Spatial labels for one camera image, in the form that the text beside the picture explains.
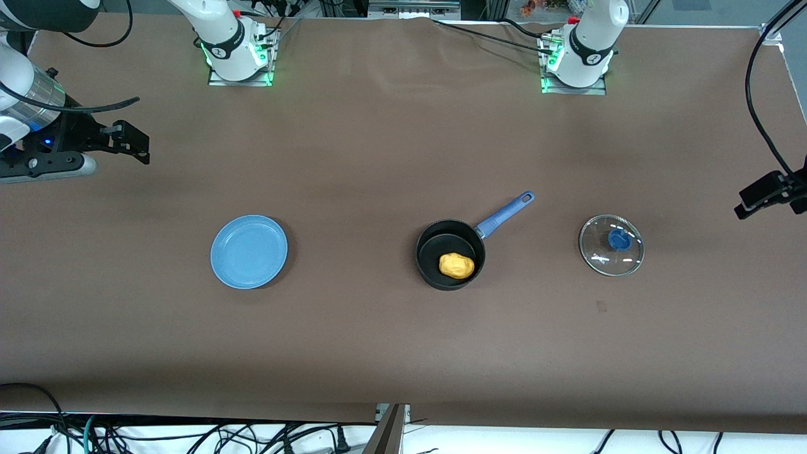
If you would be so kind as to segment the glass lid with blue knob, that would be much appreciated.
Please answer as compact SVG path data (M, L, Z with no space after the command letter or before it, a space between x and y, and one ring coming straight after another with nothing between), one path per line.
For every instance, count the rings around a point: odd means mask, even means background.
M583 224L578 248L588 267L608 277L633 274L645 256L644 241L636 226L611 214L593 216Z

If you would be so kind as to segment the brown table mat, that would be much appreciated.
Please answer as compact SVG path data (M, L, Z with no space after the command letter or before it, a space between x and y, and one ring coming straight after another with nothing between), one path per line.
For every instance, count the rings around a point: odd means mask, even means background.
M112 49L30 56L151 138L83 178L0 184L0 383L64 410L807 434L807 214L737 219L775 161L745 107L754 28L628 28L607 95L542 94L536 58L424 18L302 20L274 86L212 87L179 16ZM467 286L415 263L475 226ZM214 276L232 219L277 221L281 273ZM633 223L642 265L588 267L583 224Z

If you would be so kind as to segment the blue round plate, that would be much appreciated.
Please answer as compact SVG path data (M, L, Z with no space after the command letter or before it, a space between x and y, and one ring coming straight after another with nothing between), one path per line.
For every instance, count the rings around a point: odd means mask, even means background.
M211 270L228 287L262 287L285 266L289 242L282 226L267 216L250 214L225 224L211 244Z

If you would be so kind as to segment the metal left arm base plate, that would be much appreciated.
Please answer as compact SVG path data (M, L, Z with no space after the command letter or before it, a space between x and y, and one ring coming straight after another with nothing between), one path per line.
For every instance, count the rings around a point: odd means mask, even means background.
M605 75L600 75L598 80L588 87L573 87L563 83L554 72L551 71L553 64L557 63L563 56L563 46L561 35L556 33L542 33L536 38L537 48L549 50L549 54L541 54L539 57L541 92L542 94L558 95L607 95Z

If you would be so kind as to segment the aluminium profile beam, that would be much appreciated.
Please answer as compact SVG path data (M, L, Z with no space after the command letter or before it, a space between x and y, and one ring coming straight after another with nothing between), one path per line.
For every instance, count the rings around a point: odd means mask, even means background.
M361 454L402 454L402 437L405 426L411 422L411 406L378 404L376 416L380 420Z

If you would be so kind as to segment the yellow potato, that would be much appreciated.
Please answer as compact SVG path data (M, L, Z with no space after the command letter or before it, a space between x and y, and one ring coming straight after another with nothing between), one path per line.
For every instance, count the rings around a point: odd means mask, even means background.
M441 275L464 281L475 273L476 265L472 258L452 252L440 256L438 269Z

